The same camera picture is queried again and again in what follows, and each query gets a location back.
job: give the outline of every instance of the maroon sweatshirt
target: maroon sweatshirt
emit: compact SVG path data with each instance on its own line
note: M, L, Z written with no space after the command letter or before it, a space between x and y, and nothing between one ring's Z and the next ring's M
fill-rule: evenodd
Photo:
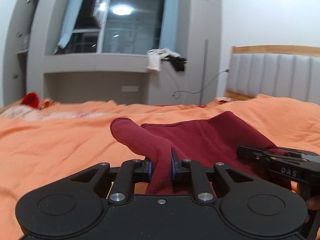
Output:
M152 161L152 181L146 194L182 194L171 181L171 151L181 160L192 159L205 167L223 162L260 178L291 188L289 181L274 179L258 163L239 159L239 146L268 150L286 155L283 150L252 128L232 112L224 112L209 120L192 120L174 124L143 124L138 126L131 119L118 118L111 123L113 137L138 155Z

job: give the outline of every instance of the wooden headboard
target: wooden headboard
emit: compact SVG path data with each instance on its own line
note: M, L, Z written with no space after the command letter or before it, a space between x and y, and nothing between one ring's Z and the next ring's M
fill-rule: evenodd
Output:
M319 81L318 47L232 47L225 96L248 100L262 93L320 104Z

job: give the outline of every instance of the hanging clothes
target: hanging clothes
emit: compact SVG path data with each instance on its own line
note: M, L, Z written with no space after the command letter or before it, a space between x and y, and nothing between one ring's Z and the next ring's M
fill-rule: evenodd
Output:
M209 120L193 120L174 124L143 124L128 118L111 123L113 137L138 155L152 161L152 180L146 194L185 194L187 188L176 188L171 181L172 150L181 160L192 159L205 167L223 162L231 167L275 182L291 189L289 180L271 177L257 163L237 158L240 146L287 155L286 151L259 133L232 112L224 112Z
M187 63L187 60L185 58L181 58L179 53L172 52L169 48L152 49L147 52L147 55L149 64L147 69L149 71L160 72L161 60L169 61L176 71L185 71L185 64Z

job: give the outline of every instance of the bedding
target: bedding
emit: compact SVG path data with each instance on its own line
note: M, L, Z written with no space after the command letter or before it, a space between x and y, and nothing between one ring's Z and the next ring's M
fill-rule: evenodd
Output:
M320 153L320 106L290 98L258 95L248 101L197 106L118 106L114 102L53 104L43 113L104 113L93 118L26 121L0 116L0 232L2 239L23 234L14 208L25 193L99 162L119 166L141 156L118 143L111 122L127 117L135 123L176 123L210 119L225 111L251 125L277 146ZM143 193L145 184L136 186Z

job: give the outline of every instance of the black cloth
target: black cloth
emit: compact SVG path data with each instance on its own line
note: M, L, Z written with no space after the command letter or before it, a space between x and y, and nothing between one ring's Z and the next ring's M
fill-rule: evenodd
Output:
M185 64L187 63L187 60L185 58L173 57L169 55L167 61L171 63L172 67L175 69L176 72L186 71Z

